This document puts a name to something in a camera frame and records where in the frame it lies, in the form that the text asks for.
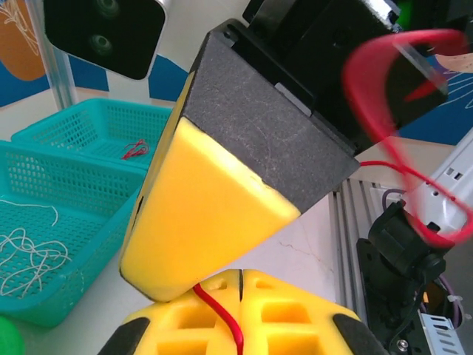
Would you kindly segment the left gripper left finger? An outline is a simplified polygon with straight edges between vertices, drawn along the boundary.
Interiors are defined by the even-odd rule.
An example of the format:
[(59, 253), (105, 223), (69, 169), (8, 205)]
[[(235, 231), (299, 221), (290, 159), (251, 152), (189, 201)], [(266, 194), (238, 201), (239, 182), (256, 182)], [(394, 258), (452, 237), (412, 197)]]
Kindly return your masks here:
[(240, 354), (240, 305), (241, 271), (223, 271), (129, 315), (98, 353)]

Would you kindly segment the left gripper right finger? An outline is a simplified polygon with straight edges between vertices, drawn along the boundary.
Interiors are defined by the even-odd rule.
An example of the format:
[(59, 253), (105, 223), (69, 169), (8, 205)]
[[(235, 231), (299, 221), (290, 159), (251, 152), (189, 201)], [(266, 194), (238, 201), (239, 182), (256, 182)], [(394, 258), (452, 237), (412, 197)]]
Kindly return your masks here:
[(243, 271), (245, 354), (384, 354), (348, 308), (260, 271)]

